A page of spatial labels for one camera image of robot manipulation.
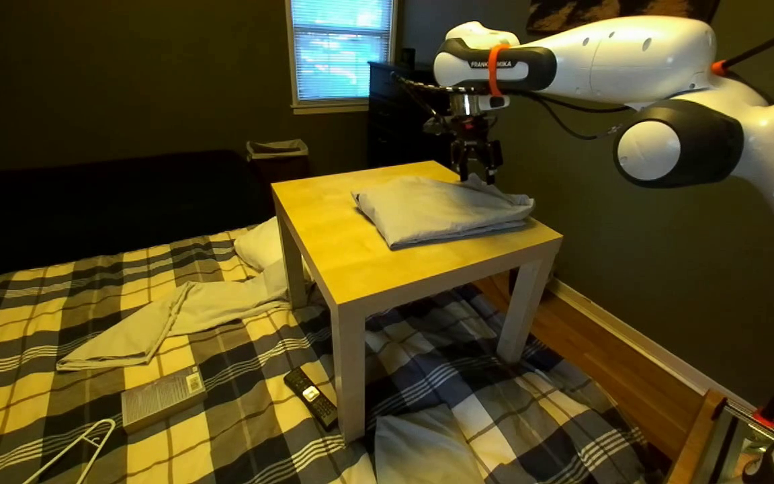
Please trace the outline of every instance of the checkered blanket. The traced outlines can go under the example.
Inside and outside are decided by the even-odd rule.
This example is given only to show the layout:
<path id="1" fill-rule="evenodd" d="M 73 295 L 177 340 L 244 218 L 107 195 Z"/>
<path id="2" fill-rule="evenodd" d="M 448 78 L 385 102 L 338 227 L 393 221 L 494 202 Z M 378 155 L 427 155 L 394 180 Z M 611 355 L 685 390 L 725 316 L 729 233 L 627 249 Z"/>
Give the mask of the checkered blanket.
<path id="1" fill-rule="evenodd" d="M 206 397 L 126 432 L 97 463 L 68 451 L 42 480 L 374 480 L 374 429 L 343 443 L 284 387 L 304 369 L 330 387 L 323 304 L 170 335 L 148 366 L 56 374 L 56 361 L 183 283 L 248 280 L 237 230 L 0 277 L 0 480 L 25 480 L 103 418 L 122 392 L 198 369 Z M 501 315 L 472 291 L 441 292 L 369 323 L 369 428 L 382 413 L 448 406 L 487 480 L 640 480 L 640 443 L 556 385 L 560 366 L 502 366 Z"/>

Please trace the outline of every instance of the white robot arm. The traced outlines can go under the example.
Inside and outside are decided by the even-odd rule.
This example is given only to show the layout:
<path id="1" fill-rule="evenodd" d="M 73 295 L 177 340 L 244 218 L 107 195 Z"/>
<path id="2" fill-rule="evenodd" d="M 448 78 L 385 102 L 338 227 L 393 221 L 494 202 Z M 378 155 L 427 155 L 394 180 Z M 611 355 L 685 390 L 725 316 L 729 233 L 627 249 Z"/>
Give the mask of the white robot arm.
<path id="1" fill-rule="evenodd" d="M 463 145 L 483 145 L 478 115 L 509 108 L 511 93 L 616 102 L 634 109 L 616 139 L 616 166 L 627 180 L 671 187 L 736 174 L 774 209 L 774 105 L 713 73 L 713 62 L 709 23 L 620 15 L 531 42 L 467 22 L 445 31 L 432 69 L 451 92 L 451 115 L 463 119 L 456 164 L 464 164 Z"/>

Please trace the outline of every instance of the olive green wall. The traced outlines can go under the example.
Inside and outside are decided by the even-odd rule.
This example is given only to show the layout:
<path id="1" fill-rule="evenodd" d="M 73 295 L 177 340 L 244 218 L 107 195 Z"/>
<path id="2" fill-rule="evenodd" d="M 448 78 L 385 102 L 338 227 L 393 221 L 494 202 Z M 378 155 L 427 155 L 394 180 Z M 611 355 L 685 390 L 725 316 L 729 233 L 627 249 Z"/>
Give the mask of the olive green wall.
<path id="1" fill-rule="evenodd" d="M 427 59 L 445 27 L 480 18 L 523 29 L 526 0 L 408 0 L 405 46 Z M 774 2 L 721 0 L 721 53 L 774 35 Z M 612 166 L 612 139 L 573 139 L 530 98 L 501 112 L 501 184 L 538 199 L 564 233 L 556 273 L 628 324 L 682 355 L 752 404 L 774 392 L 774 218 L 742 180 L 648 191 Z M 581 131 L 620 115 L 560 109 Z"/>
<path id="2" fill-rule="evenodd" d="M 365 115 L 290 115 L 284 2 L 0 0 L 0 168 L 304 137 L 363 166 Z"/>

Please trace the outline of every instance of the folded gray cloth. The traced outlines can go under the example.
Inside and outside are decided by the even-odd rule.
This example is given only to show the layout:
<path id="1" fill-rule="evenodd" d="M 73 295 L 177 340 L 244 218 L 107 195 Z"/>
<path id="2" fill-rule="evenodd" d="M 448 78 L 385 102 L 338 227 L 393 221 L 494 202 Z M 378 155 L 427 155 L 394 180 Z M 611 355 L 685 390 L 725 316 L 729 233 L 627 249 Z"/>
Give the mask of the folded gray cloth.
<path id="1" fill-rule="evenodd" d="M 151 301 L 114 327 L 75 347 L 60 371 L 142 366 L 167 335 L 195 334 L 265 311 L 288 291 L 283 261 L 244 283 L 191 283 Z"/>
<path id="2" fill-rule="evenodd" d="M 378 484 L 472 484 L 478 476 L 471 443 L 451 412 L 432 406 L 402 416 L 376 418 Z"/>
<path id="3" fill-rule="evenodd" d="M 522 227 L 531 209 L 530 195 L 502 194 L 475 174 L 464 183 L 394 178 L 355 191 L 355 202 L 390 246 Z"/>

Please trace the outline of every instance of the bright window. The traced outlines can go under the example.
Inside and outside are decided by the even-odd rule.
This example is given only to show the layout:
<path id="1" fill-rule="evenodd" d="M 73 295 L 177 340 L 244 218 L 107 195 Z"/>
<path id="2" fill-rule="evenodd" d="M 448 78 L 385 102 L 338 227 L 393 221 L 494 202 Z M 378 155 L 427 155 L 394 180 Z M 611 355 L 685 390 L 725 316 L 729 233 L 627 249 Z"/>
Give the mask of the bright window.
<path id="1" fill-rule="evenodd" d="M 394 0 L 288 0 L 292 109 L 365 108 L 369 62 L 393 59 Z"/>

